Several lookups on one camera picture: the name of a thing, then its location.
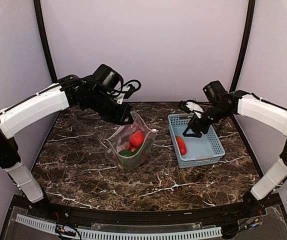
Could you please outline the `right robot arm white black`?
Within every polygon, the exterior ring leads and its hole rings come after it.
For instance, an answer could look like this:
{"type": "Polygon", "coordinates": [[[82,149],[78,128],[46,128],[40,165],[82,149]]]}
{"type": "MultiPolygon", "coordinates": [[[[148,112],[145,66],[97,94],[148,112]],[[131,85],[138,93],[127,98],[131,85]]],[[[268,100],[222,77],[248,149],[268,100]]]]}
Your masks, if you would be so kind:
{"type": "Polygon", "coordinates": [[[284,138],[283,149],[277,160],[244,195],[238,212],[249,217],[265,202],[265,199],[287,180],[287,109],[243,90],[221,91],[210,97],[211,106],[203,110],[195,100],[183,100],[179,108],[192,114],[185,137],[200,138],[209,131],[212,124],[229,115],[249,118],[278,132],[284,138]]]}

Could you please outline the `green toy cucumber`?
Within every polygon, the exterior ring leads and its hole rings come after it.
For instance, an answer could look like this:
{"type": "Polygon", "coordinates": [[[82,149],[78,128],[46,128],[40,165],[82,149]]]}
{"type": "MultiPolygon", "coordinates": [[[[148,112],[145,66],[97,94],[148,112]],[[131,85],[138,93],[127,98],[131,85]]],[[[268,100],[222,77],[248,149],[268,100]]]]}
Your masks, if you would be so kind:
{"type": "Polygon", "coordinates": [[[151,139],[146,140],[142,144],[140,144],[135,151],[133,152],[133,155],[137,155],[138,153],[145,153],[147,150],[149,150],[153,145],[153,141],[151,139]]]}

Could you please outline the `green toy lime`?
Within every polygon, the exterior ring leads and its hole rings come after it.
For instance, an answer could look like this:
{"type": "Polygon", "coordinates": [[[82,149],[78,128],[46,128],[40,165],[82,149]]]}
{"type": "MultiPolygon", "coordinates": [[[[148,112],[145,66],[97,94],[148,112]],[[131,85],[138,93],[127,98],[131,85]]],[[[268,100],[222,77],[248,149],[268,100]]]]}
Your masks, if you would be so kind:
{"type": "Polygon", "coordinates": [[[119,154],[120,156],[122,156],[122,157],[131,157],[131,156],[133,156],[135,153],[132,152],[131,150],[124,149],[124,150],[121,150],[118,154],[119,154]]]}

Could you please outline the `red round toy fruit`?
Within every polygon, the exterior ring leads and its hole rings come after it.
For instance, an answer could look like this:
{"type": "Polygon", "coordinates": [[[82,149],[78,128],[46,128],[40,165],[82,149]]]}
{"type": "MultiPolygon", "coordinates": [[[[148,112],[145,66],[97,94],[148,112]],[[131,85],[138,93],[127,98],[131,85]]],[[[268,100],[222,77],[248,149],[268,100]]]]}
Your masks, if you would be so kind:
{"type": "Polygon", "coordinates": [[[135,148],[139,147],[144,141],[145,141],[145,135],[140,131],[136,131],[130,137],[130,143],[135,148]]]}

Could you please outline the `red toy berry bunch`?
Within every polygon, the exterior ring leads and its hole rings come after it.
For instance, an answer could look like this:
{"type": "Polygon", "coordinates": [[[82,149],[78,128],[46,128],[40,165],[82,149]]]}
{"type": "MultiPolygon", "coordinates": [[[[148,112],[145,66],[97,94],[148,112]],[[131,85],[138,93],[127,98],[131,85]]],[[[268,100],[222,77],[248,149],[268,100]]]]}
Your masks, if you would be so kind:
{"type": "Polygon", "coordinates": [[[132,144],[129,141],[124,142],[123,144],[119,145],[116,147],[116,152],[117,154],[121,151],[121,150],[131,150],[132,152],[134,152],[136,150],[136,147],[133,147],[132,144]]]}

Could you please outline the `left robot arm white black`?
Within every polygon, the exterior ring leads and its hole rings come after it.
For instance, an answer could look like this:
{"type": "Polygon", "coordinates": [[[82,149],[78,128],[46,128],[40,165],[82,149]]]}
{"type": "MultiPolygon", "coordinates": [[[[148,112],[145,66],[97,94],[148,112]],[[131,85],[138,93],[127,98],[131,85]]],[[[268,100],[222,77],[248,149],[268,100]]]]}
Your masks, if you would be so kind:
{"type": "Polygon", "coordinates": [[[33,125],[40,125],[49,116],[74,106],[90,109],[108,123],[119,126],[131,124],[131,105],[125,100],[140,86],[136,80],[124,82],[119,74],[112,71],[102,77],[68,75],[0,110],[0,169],[9,175],[43,218],[54,214],[54,206],[45,200],[41,185],[26,166],[17,136],[33,125]]]}

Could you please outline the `red toy chili pepper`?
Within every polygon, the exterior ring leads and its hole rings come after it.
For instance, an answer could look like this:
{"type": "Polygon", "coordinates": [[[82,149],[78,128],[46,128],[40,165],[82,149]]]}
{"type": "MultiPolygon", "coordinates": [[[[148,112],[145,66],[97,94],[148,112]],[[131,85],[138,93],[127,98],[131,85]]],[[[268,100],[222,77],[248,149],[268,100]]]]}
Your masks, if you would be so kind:
{"type": "Polygon", "coordinates": [[[180,136],[176,136],[175,139],[176,139],[180,154],[186,155],[188,151],[187,151],[185,141],[180,136]]]}

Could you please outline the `clear dotted zip top bag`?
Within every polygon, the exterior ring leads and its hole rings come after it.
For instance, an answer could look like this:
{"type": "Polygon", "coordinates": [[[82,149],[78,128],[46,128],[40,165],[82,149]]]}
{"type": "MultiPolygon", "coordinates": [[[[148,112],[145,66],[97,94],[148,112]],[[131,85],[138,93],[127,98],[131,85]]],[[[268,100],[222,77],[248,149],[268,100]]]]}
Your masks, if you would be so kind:
{"type": "Polygon", "coordinates": [[[133,124],[123,125],[104,140],[106,157],[125,172],[131,172],[148,158],[158,130],[149,128],[142,117],[132,112],[133,124]]]}

